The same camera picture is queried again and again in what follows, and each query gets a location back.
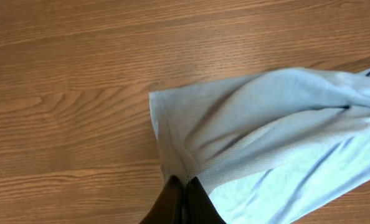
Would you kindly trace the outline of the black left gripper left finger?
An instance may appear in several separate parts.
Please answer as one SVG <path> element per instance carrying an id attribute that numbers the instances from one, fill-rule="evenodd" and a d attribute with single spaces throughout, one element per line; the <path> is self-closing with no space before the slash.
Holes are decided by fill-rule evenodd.
<path id="1" fill-rule="evenodd" d="M 180 224 L 183 191 L 179 178 L 172 175 L 140 224 Z"/>

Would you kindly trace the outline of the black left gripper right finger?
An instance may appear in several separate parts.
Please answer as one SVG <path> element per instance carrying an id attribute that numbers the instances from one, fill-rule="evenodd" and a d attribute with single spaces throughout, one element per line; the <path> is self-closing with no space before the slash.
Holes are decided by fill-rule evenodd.
<path id="1" fill-rule="evenodd" d="M 225 224 L 197 177 L 186 186 L 186 203 L 189 224 Z"/>

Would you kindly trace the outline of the light blue t-shirt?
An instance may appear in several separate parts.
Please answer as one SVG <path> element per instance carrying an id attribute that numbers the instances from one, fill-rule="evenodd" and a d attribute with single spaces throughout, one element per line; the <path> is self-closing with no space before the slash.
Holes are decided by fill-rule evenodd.
<path id="1" fill-rule="evenodd" d="M 149 94 L 164 183 L 226 223 L 291 223 L 370 180 L 370 69 L 285 68 Z"/>

